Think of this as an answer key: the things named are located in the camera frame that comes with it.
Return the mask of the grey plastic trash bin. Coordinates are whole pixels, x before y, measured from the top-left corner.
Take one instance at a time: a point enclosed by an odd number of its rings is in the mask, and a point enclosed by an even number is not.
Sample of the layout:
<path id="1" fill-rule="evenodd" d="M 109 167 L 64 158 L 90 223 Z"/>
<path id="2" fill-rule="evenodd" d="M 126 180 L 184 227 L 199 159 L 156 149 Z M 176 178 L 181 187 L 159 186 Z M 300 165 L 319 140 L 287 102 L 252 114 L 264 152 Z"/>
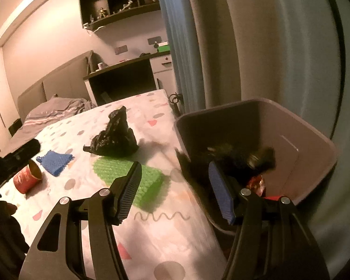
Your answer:
<path id="1" fill-rule="evenodd" d="M 312 125 L 268 99 L 251 99 L 185 114 L 176 120 L 183 173 L 195 190 L 210 223 L 234 233 L 221 215 L 209 180 L 207 148 L 231 144 L 275 150 L 276 168 L 261 174 L 267 196 L 288 196 L 299 204 L 320 184 L 336 163 L 332 141 Z M 250 181 L 228 176 L 241 188 Z"/>

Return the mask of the green box on desk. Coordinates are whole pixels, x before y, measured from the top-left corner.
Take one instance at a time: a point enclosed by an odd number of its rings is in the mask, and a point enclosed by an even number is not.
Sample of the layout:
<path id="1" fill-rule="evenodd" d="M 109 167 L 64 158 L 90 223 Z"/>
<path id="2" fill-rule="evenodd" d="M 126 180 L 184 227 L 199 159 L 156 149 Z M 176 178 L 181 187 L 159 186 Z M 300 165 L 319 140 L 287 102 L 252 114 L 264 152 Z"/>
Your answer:
<path id="1" fill-rule="evenodd" d="M 159 53 L 170 51 L 170 45 L 168 42 L 161 42 L 158 44 L 157 51 Z"/>

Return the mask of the small black bag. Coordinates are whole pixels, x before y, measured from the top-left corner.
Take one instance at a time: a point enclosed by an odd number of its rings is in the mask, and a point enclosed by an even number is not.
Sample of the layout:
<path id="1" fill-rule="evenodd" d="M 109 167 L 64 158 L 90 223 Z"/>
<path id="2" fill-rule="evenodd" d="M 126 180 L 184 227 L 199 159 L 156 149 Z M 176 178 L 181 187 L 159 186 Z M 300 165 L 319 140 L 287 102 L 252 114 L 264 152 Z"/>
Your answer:
<path id="1" fill-rule="evenodd" d="M 252 149 L 225 143 L 208 147 L 206 157 L 228 176 L 251 179 L 276 168 L 275 150 L 272 147 Z"/>

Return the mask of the crushed red paper cup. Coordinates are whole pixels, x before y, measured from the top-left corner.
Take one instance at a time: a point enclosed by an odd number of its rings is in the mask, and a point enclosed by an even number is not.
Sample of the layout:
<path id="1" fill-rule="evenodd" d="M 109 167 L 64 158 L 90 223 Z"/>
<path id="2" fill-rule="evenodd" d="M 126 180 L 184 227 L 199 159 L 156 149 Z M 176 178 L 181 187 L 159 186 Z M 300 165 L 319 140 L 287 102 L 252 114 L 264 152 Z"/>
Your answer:
<path id="1" fill-rule="evenodd" d="M 262 175 L 258 175 L 251 178 L 246 188 L 256 193 L 259 197 L 263 197 L 266 195 L 266 183 Z"/>

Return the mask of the brown padded headboard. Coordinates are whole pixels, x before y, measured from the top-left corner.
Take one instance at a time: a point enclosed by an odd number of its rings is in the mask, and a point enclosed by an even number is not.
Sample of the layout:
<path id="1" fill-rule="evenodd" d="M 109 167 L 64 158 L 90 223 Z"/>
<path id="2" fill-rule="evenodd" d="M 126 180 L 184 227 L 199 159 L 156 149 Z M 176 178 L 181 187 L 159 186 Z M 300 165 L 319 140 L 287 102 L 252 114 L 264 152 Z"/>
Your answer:
<path id="1" fill-rule="evenodd" d="M 53 95 L 89 100 L 90 96 L 84 77 L 89 75 L 95 67 L 95 53 L 87 51 L 40 78 L 17 99 L 20 119 L 25 120 L 32 109 L 49 101 Z"/>

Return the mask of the dark desk with drawers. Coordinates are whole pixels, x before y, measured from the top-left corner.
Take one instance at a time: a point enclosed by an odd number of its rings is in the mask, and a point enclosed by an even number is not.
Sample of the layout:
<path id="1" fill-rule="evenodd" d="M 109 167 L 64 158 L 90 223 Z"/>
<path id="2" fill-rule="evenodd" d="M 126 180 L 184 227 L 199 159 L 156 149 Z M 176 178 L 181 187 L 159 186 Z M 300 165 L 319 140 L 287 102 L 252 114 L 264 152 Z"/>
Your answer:
<path id="1" fill-rule="evenodd" d="M 90 99 L 96 105 L 104 105 L 154 90 L 165 90 L 167 95 L 177 92 L 169 51 L 124 61 L 97 70 L 83 79 Z"/>

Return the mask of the beige curtain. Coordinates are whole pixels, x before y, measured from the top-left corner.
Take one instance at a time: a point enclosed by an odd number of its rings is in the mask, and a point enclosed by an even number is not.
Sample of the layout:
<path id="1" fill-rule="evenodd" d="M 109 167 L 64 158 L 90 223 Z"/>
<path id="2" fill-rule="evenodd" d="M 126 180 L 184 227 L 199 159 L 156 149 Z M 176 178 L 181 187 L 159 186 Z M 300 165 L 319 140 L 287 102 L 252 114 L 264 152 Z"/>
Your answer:
<path id="1" fill-rule="evenodd" d="M 208 108 L 276 101 L 338 150 L 304 202 L 331 277 L 350 264 L 350 0 L 190 0 Z"/>

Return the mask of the black plastic bag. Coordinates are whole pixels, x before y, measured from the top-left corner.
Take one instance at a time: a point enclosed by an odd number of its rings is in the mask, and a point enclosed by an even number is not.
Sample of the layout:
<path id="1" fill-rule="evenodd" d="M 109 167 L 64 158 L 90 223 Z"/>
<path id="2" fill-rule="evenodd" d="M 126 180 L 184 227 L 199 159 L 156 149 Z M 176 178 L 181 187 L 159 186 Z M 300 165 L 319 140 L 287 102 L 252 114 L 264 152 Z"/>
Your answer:
<path id="1" fill-rule="evenodd" d="M 123 106 L 111 112 L 106 128 L 93 137 L 89 146 L 84 145 L 83 151 L 113 158 L 133 155 L 139 147 L 133 130 L 128 126 L 126 111 Z"/>

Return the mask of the blue foam net sleeve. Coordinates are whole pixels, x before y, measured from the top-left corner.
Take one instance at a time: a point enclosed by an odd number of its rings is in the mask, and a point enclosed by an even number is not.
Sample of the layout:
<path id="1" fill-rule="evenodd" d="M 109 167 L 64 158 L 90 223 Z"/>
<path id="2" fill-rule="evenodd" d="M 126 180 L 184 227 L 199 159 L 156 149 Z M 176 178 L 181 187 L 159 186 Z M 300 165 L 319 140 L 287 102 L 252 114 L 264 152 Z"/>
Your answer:
<path id="1" fill-rule="evenodd" d="M 36 157 L 36 161 L 54 177 L 58 177 L 73 159 L 72 154 L 60 154 L 52 150 L 49 150 L 44 156 Z"/>

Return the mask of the green foam net sleeve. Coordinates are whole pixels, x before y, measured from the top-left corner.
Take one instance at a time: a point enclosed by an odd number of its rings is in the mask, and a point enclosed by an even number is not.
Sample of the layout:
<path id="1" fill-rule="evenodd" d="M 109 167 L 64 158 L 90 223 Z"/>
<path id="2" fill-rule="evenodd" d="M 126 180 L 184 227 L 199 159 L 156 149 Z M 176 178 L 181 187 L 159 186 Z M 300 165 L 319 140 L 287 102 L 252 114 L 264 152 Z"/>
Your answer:
<path id="1" fill-rule="evenodd" d="M 132 161 L 100 157 L 93 164 L 97 177 L 110 186 L 115 179 L 128 174 Z M 153 212 L 160 199 L 164 175 L 160 169 L 142 165 L 142 177 L 133 204 L 141 210 Z"/>

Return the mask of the bed with grey bedding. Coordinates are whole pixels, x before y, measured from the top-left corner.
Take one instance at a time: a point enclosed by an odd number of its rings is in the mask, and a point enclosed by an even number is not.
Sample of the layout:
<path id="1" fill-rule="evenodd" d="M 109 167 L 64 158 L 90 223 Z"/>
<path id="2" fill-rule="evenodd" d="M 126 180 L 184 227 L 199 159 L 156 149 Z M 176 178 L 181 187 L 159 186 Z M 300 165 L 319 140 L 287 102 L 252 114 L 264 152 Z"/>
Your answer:
<path id="1" fill-rule="evenodd" d="M 53 96 L 49 101 L 41 103 L 25 117 L 22 127 L 14 134 L 4 147 L 0 156 L 17 150 L 29 140 L 35 138 L 45 127 L 70 118 L 97 106 L 84 98 L 63 98 Z"/>

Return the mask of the blue curtain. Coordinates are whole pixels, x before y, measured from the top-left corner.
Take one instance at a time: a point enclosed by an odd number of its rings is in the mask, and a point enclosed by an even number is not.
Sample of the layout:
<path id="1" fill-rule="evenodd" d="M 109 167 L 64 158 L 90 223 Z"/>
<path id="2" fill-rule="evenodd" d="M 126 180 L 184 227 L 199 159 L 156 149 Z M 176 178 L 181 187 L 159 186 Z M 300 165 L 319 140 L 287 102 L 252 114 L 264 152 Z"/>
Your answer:
<path id="1" fill-rule="evenodd" d="M 174 64 L 178 91 L 186 112 L 206 108 L 205 90 L 196 34 L 189 0 L 159 0 Z"/>

